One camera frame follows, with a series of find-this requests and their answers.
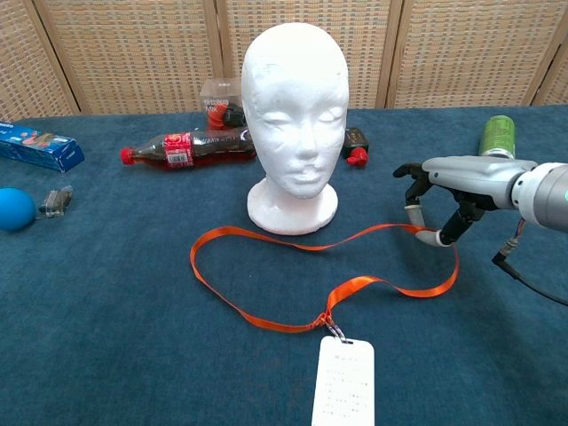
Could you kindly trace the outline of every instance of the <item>wicker screen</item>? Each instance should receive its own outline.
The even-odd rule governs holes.
[[[0,120],[69,115],[76,106],[56,76],[36,31],[33,17],[21,0],[2,0],[0,13]]]
[[[529,104],[565,10],[565,0],[409,0],[387,106]]]
[[[213,59],[220,58],[218,39],[209,42],[209,0],[36,1],[56,33],[64,67],[75,75],[85,111],[200,109],[201,87],[214,76]]]
[[[325,29],[341,47],[350,73],[350,107],[375,107],[390,4],[389,0],[217,0],[225,74],[241,75],[250,42],[267,28],[307,22]]]
[[[555,56],[534,103],[568,104],[568,38]]]

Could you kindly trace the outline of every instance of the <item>coca-cola bottle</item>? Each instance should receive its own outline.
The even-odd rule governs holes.
[[[121,149],[123,164],[142,162],[168,170],[244,162],[255,157],[247,128],[170,133],[150,139],[145,146]]]

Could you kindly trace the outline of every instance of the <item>red bottle cap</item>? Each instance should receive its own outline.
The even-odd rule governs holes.
[[[367,154],[365,148],[361,147],[353,148],[351,150],[349,158],[347,159],[347,162],[351,166],[358,166],[358,167],[364,167],[368,161],[369,161],[369,154]]]
[[[134,164],[134,150],[132,148],[121,149],[122,164]]]
[[[226,130],[223,116],[227,110],[228,105],[218,104],[215,109],[207,113],[207,125],[210,130]]]

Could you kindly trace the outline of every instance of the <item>lanyard strap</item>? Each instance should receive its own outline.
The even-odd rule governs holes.
[[[334,288],[331,291],[331,293],[329,293],[329,296],[327,297],[327,307],[326,307],[325,312],[322,312],[320,315],[318,315],[318,317],[314,321],[312,321],[311,323],[304,324],[304,325],[301,325],[301,326],[290,326],[290,325],[287,325],[287,324],[280,324],[279,322],[269,321],[268,319],[258,318],[254,315],[251,315],[248,312],[243,311],[240,307],[238,307],[237,305],[233,304],[231,301],[226,299],[221,293],[219,293],[217,290],[215,290],[213,287],[211,287],[210,284],[208,284],[208,282],[205,280],[205,278],[203,278],[203,275],[201,275],[201,272],[199,272],[199,269],[197,269],[197,265],[195,263],[195,256],[197,255],[197,251],[201,247],[203,247],[205,244],[207,244],[208,242],[213,241],[217,238],[228,236],[228,235],[245,237],[245,238],[250,238],[250,239],[253,239],[253,240],[268,241],[268,242],[272,242],[272,243],[275,243],[275,244],[290,246],[290,247],[293,247],[295,249],[299,249],[299,250],[302,250],[302,251],[312,251],[312,252],[323,251],[323,250],[331,249],[332,247],[338,246],[339,244],[343,244],[347,241],[354,240],[354,239],[361,237],[363,235],[366,235],[368,233],[374,233],[376,231],[380,231],[380,230],[385,229],[385,228],[393,228],[393,227],[402,228],[404,231],[411,233],[411,234],[415,234],[415,233],[418,233],[418,232],[423,231],[425,229],[428,229],[428,228],[424,228],[422,226],[414,226],[414,225],[397,225],[397,224],[374,225],[374,226],[369,226],[367,229],[364,229],[363,231],[361,231],[359,233],[355,233],[351,237],[346,238],[345,240],[336,242],[334,244],[327,244],[325,246],[308,246],[308,245],[304,245],[304,244],[295,244],[293,242],[276,240],[275,238],[268,237],[268,236],[262,235],[260,233],[253,233],[252,231],[248,231],[248,230],[240,228],[238,226],[221,226],[221,227],[212,229],[212,230],[204,233],[193,244],[192,249],[189,252],[189,261],[192,265],[193,273],[195,274],[195,277],[199,281],[201,281],[203,283],[203,285],[205,285],[205,287],[207,287],[209,290],[211,290],[213,293],[215,293],[217,296],[219,296],[226,304],[231,306],[235,311],[237,311],[240,315],[242,315],[242,317],[245,320],[247,320],[248,322],[250,322],[251,324],[253,324],[257,327],[260,327],[260,328],[265,328],[267,330],[272,330],[272,331],[278,331],[278,332],[281,332],[281,333],[303,333],[304,331],[313,330],[314,328],[321,327],[325,324],[333,325],[334,323],[333,323],[333,319],[332,319],[332,311],[333,311],[334,307],[337,304],[341,303],[346,298],[348,298],[349,296],[351,296],[352,294],[357,293],[362,288],[365,288],[369,284],[373,284],[375,282],[382,282],[382,283],[394,288],[399,293],[402,293],[403,295],[410,296],[410,297],[426,298],[426,297],[435,297],[435,296],[443,295],[447,290],[449,290],[452,287],[452,285],[455,283],[455,281],[458,278],[458,271],[460,269],[460,258],[458,257],[457,249],[455,248],[454,245],[452,246],[452,248],[454,249],[454,256],[455,256],[454,271],[449,276],[449,278],[447,278],[444,282],[442,282],[440,285],[438,285],[436,287],[426,288],[426,289],[421,289],[421,290],[400,288],[400,287],[396,287],[396,286],[390,284],[387,280],[384,280],[382,278],[374,277],[372,275],[360,275],[359,277],[351,278],[350,280],[347,280],[343,284]]]

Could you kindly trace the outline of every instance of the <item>blue ball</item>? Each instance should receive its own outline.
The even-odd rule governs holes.
[[[36,218],[36,204],[20,189],[0,189],[0,229],[17,231]]]

